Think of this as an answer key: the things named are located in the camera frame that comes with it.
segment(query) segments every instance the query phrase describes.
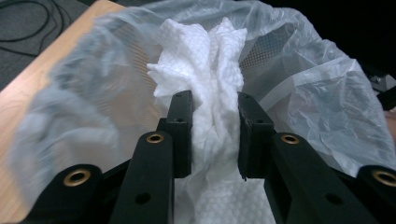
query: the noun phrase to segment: black plastic bracket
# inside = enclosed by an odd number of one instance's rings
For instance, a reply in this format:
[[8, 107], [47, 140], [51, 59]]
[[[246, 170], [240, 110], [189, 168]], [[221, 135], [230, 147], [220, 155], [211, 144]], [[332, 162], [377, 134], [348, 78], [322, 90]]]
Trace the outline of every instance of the black plastic bracket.
[[264, 188], [276, 223], [378, 223], [301, 136], [277, 133], [271, 155]]
[[102, 172], [93, 165], [63, 170], [47, 185], [21, 224], [94, 223], [101, 182]]
[[396, 172], [389, 168], [369, 165], [359, 169], [351, 191], [380, 223], [395, 223]]
[[238, 104], [241, 120], [239, 173], [245, 180], [265, 178], [271, 159], [274, 123], [252, 96], [238, 92]]
[[379, 102], [384, 110], [391, 110], [396, 107], [396, 86], [388, 91], [384, 91], [377, 95]]
[[175, 178], [191, 174], [191, 128], [193, 100], [191, 91], [181, 91], [172, 97], [166, 119], [160, 119], [157, 131], [169, 133], [174, 141]]
[[170, 134], [143, 134], [136, 145], [110, 224], [173, 223], [173, 140]]

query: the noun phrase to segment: plastic bag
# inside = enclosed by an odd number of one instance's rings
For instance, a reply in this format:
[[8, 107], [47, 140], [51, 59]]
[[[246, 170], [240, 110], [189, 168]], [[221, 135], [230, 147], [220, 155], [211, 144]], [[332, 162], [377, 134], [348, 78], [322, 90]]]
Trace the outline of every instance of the plastic bag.
[[300, 12], [255, 1], [163, 1], [96, 20], [50, 72], [10, 150], [28, 202], [66, 167], [91, 163], [105, 172], [130, 159], [138, 137], [166, 115], [147, 75], [147, 63], [162, 51], [154, 38], [159, 26], [171, 18], [210, 30], [223, 17], [247, 28], [243, 91], [278, 132], [301, 135], [350, 175], [364, 164], [396, 168], [381, 105], [360, 66], [322, 40]]

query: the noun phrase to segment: black cable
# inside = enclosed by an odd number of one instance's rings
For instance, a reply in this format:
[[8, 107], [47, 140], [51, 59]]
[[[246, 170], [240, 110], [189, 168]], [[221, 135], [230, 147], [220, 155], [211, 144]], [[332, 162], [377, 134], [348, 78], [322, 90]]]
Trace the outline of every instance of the black cable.
[[56, 6], [58, 6], [58, 8], [59, 8], [60, 10], [62, 10], [62, 11], [64, 12], [64, 14], [66, 14], [68, 23], [69, 23], [69, 25], [70, 25], [70, 23], [72, 22], [72, 19], [71, 19], [69, 13], [66, 11], [66, 9], [64, 9], [64, 8], [61, 7], [59, 4], [57, 4], [55, 0], [52, 0], [52, 1], [53, 1], [53, 3], [54, 3]]
[[[22, 0], [22, 1], [14, 1], [14, 0], [7, 0], [5, 2], [0, 3], [0, 9], [5, 8], [5, 7], [10, 7], [10, 6], [15, 6], [15, 5], [22, 5], [22, 4], [35, 4], [38, 5], [42, 8], [44, 8], [45, 12], [46, 12], [46, 19], [44, 21], [43, 24], [41, 24], [41, 26], [34, 31], [32, 34], [23, 36], [23, 37], [18, 37], [18, 38], [13, 38], [13, 39], [0, 39], [0, 42], [4, 42], [4, 43], [10, 43], [10, 42], [18, 42], [18, 41], [22, 41], [22, 40], [26, 40], [29, 39], [35, 35], [38, 35], [40, 32], [42, 32], [50, 23], [50, 18], [53, 20], [54, 22], [54, 26], [50, 28], [50, 30], [42, 37], [39, 47], [38, 47], [38, 53], [37, 54], [32, 54], [32, 53], [27, 53], [27, 52], [22, 52], [22, 51], [18, 51], [15, 49], [9, 49], [9, 48], [5, 48], [5, 47], [1, 47], [0, 49], [11, 52], [11, 53], [16, 53], [16, 54], [20, 54], [20, 55], [24, 55], [24, 56], [29, 56], [29, 57], [36, 57], [38, 56], [38, 54], [42, 51], [43, 45], [44, 45], [44, 41], [47, 39], [47, 37], [52, 34], [52, 32], [54, 32], [57, 28], [58, 28], [58, 22], [55, 19], [53, 13], [56, 9], [56, 11], [59, 13], [59, 18], [61, 21], [61, 28], [58, 32], [58, 34], [56, 35], [56, 37], [58, 37], [63, 31], [64, 31], [64, 27], [70, 25], [70, 23], [72, 22], [70, 15], [67, 13], [67, 11], [61, 7], [60, 5], [58, 5], [58, 3], [56, 3], [55, 0], [48, 0], [49, 4], [50, 4], [50, 9], [39, 2], [35, 2], [35, 1], [29, 1], [29, 0]], [[65, 15], [68, 19], [68, 23], [65, 22]]]
[[23, 37], [19, 37], [19, 38], [13, 38], [13, 39], [0, 39], [0, 42], [18, 42], [21, 40], [25, 40], [25, 39], [29, 39], [35, 35], [37, 35], [38, 33], [40, 33], [49, 23], [50, 21], [50, 12], [47, 9], [47, 7], [41, 3], [38, 2], [34, 2], [34, 1], [6, 1], [4, 4], [0, 5], [0, 9], [5, 8], [5, 7], [10, 7], [10, 6], [15, 6], [15, 5], [22, 5], [22, 4], [26, 4], [26, 3], [30, 3], [30, 4], [36, 4], [38, 6], [41, 6], [42, 8], [44, 8], [44, 10], [46, 11], [46, 19], [44, 21], [44, 23], [36, 30], [34, 31], [32, 34], [23, 36]]
[[54, 30], [56, 30], [56, 29], [58, 28], [58, 22], [56, 21], [55, 17], [53, 16], [53, 11], [54, 11], [53, 4], [52, 4], [51, 0], [47, 0], [47, 2], [49, 2], [49, 5], [50, 5], [50, 9], [49, 9], [50, 17], [52, 18], [52, 21], [54, 22], [54, 25], [53, 25], [53, 26], [51, 27], [51, 29], [43, 36], [43, 38], [41, 38], [40, 45], [38, 46], [39, 52], [42, 52], [42, 50], [43, 50], [43, 45], [44, 45], [44, 41], [47, 39], [47, 37], [48, 37], [50, 34], [52, 34], [52, 32], [53, 32]]

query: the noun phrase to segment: mounting hole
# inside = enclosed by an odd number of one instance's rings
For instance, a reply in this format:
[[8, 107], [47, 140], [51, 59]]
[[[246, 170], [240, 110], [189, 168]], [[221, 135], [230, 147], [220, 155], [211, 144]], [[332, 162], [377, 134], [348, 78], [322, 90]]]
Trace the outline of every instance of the mounting hole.
[[83, 184], [91, 176], [91, 172], [86, 169], [77, 169], [64, 178], [64, 184], [67, 187], [75, 187]]
[[154, 133], [150, 135], [146, 140], [150, 143], [160, 143], [161, 141], [163, 141], [163, 135]]
[[282, 135], [281, 139], [282, 139], [282, 141], [284, 141], [285, 143], [288, 143], [288, 144], [300, 143], [300, 140], [297, 137], [295, 137], [293, 135], [289, 135], [289, 134]]
[[332, 193], [326, 194], [326, 199], [329, 201], [329, 203], [333, 203], [335, 205], [341, 205], [344, 203], [340, 197]]
[[134, 202], [138, 204], [145, 204], [148, 203], [150, 199], [151, 196], [149, 195], [149, 193], [144, 192], [136, 195], [136, 197], [134, 197]]
[[388, 185], [390, 187], [396, 187], [396, 175], [392, 173], [376, 170], [373, 171], [373, 176], [377, 181], [385, 185]]

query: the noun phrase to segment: white paper towel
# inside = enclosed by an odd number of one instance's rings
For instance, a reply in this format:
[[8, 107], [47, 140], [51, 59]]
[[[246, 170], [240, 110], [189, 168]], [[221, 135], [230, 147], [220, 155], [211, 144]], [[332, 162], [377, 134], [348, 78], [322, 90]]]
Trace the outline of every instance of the white paper towel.
[[245, 182], [237, 168], [238, 59], [246, 35], [227, 18], [209, 32], [166, 20], [158, 32], [163, 52], [157, 64], [148, 64], [157, 103], [167, 109], [173, 94], [191, 90], [195, 106], [192, 174], [176, 181], [176, 223], [274, 222], [263, 181]]

